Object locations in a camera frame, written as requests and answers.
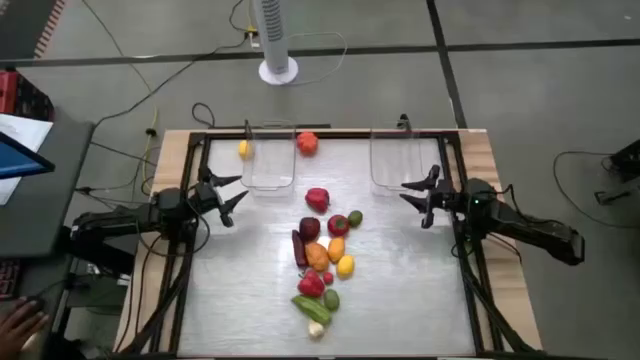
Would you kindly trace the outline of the red crate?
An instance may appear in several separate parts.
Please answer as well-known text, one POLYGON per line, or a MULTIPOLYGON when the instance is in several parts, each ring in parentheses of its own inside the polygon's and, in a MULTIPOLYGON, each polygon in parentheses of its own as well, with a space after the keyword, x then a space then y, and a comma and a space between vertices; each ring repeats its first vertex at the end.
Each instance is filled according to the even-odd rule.
POLYGON ((50 98, 17 71, 0 71, 0 113, 53 122, 50 98))

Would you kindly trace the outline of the red bell pepper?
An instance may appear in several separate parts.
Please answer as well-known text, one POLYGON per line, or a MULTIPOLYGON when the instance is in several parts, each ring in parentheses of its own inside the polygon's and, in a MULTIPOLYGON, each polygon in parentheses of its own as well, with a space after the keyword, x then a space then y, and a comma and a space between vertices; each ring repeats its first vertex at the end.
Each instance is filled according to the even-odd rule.
POLYGON ((329 192, 324 188, 311 188, 305 195, 307 205, 318 213, 325 213, 330 204, 329 192))
POLYGON ((321 277, 311 270, 305 273, 297 288, 302 295, 319 298, 324 294, 325 284, 321 277))

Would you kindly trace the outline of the purple eggplant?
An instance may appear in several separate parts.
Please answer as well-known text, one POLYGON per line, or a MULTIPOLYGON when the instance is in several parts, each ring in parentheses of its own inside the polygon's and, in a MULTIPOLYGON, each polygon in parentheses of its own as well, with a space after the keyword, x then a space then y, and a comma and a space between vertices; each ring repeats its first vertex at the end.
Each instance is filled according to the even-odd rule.
POLYGON ((305 244, 297 230, 292 231, 292 243, 296 265, 298 267, 307 267, 308 262, 305 253, 305 244))

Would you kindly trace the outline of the dark red apple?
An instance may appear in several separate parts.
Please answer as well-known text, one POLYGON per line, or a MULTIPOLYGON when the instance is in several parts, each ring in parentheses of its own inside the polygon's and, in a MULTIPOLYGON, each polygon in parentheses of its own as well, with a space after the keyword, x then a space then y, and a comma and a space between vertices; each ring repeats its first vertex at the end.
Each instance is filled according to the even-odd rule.
POLYGON ((305 242, 315 241, 320 234, 320 221, 315 217, 304 217, 299 222, 300 238, 305 242))

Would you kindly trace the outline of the white tower fan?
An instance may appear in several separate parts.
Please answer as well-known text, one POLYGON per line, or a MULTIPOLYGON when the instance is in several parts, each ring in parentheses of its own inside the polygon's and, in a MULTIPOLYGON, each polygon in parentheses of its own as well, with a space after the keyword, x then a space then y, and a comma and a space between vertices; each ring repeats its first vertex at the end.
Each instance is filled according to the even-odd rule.
POLYGON ((270 85, 292 83, 299 67, 288 54, 288 40, 282 16, 281 0, 252 0, 264 60, 260 78, 270 85))

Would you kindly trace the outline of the dark striped-edge mat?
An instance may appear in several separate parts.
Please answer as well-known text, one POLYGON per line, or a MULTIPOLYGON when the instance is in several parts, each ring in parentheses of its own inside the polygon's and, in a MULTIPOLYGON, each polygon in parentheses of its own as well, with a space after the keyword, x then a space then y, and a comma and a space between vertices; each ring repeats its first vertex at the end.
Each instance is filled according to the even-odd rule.
POLYGON ((0 60, 44 56, 68 0, 0 0, 0 60))

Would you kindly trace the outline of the clear plastic bin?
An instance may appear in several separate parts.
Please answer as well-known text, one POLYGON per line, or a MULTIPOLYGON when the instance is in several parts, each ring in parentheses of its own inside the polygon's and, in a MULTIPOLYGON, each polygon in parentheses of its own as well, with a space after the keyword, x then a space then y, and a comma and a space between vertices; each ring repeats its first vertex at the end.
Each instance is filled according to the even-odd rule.
POLYGON ((295 126, 272 120, 251 127, 253 156, 244 161, 241 183, 255 196, 282 196, 294 182, 295 126))
POLYGON ((375 123, 371 129, 369 160, 371 189, 375 195, 407 193, 402 183, 423 180, 419 134, 396 128, 395 121, 375 123))

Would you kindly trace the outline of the green cucumber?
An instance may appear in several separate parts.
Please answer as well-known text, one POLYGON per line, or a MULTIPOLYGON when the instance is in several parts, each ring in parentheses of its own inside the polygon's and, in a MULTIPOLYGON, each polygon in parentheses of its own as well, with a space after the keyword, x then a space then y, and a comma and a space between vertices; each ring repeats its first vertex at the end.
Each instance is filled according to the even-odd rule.
POLYGON ((332 320, 331 312, 321 302, 315 298, 297 295, 291 299, 292 303, 311 320, 321 324, 329 325, 332 320))

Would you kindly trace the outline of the orange red pumpkin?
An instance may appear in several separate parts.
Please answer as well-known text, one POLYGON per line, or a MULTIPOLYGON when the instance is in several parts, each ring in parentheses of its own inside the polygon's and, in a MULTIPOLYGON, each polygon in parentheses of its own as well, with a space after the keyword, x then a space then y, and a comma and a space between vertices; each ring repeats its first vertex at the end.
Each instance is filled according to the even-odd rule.
POLYGON ((318 138, 313 132, 301 132, 296 138, 298 150, 302 155, 312 156, 318 148, 318 138))

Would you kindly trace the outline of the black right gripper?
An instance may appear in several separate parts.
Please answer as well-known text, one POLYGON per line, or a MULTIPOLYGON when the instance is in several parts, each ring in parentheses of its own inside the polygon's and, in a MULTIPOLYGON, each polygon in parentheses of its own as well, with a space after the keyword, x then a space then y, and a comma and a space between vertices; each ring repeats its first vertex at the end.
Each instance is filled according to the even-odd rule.
POLYGON ((464 194, 453 187, 451 180, 439 180, 441 168, 433 165, 426 178, 416 182, 405 182, 403 188, 423 192, 430 190, 428 196, 419 198, 408 194, 400 194, 400 197, 413 206, 419 214, 423 215, 421 227, 429 229, 434 221, 434 209, 462 213, 464 211, 464 194))

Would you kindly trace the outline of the blue screen monitor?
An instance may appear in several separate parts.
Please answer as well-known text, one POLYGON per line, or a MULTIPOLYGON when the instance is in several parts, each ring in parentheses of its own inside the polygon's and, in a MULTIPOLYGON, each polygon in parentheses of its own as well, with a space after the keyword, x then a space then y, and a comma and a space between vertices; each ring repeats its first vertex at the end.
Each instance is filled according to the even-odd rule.
POLYGON ((0 131, 0 180, 53 172, 55 165, 0 131))

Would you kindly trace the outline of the person's hand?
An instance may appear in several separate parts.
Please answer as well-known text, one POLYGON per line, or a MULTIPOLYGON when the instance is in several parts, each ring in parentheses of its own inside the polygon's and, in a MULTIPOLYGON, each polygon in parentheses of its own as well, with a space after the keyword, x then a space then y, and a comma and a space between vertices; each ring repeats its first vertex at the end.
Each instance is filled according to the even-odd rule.
POLYGON ((15 360, 27 341, 48 322, 43 302, 35 297, 21 297, 0 315, 0 360, 15 360))

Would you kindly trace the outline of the white paper sheet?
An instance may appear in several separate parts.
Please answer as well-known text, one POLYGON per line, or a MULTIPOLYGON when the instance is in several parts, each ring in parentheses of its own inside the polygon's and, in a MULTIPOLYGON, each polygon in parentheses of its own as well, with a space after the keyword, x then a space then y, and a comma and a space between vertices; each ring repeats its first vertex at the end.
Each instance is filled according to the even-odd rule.
MULTIPOLYGON (((0 113, 0 131, 37 154, 52 126, 50 122, 0 113)), ((8 203, 23 177, 0 180, 0 206, 8 203)))

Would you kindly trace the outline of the yellow orange mango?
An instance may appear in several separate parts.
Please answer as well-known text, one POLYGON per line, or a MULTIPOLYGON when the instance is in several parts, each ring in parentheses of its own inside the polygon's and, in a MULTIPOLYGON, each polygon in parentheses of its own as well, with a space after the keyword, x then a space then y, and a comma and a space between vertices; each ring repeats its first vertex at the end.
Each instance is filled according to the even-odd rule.
POLYGON ((345 239, 343 237, 333 238, 327 249, 329 260, 336 264, 345 254, 345 239))

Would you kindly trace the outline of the black equipment box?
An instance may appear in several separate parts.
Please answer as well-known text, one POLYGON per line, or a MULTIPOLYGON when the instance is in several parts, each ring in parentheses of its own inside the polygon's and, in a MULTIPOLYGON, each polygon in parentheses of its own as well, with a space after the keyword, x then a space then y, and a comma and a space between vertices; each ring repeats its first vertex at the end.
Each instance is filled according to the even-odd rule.
POLYGON ((619 180, 619 184, 610 190, 594 193, 600 205, 610 205, 617 200, 640 195, 640 139, 606 156, 604 168, 619 180))

